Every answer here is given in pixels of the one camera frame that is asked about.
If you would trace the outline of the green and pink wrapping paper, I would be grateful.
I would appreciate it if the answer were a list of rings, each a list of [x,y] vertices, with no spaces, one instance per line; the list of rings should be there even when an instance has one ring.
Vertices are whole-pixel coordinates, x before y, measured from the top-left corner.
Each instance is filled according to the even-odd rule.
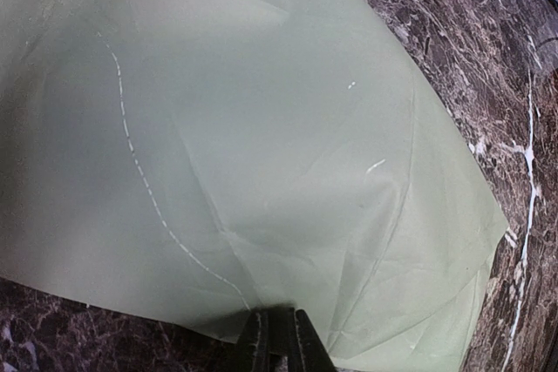
[[[1,0],[1,274],[234,341],[456,371],[507,221],[365,0]]]

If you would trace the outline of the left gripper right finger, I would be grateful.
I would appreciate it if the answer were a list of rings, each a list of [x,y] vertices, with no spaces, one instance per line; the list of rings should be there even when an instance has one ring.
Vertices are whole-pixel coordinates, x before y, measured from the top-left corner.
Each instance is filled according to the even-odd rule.
[[[287,320],[288,371],[335,372],[317,331],[307,313],[302,309],[291,309]]]

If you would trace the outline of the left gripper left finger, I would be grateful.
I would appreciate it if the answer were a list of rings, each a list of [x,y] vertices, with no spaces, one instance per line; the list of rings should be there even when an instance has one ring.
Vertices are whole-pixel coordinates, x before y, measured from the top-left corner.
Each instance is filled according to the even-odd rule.
[[[254,311],[248,317],[233,352],[233,371],[268,372],[269,312]]]

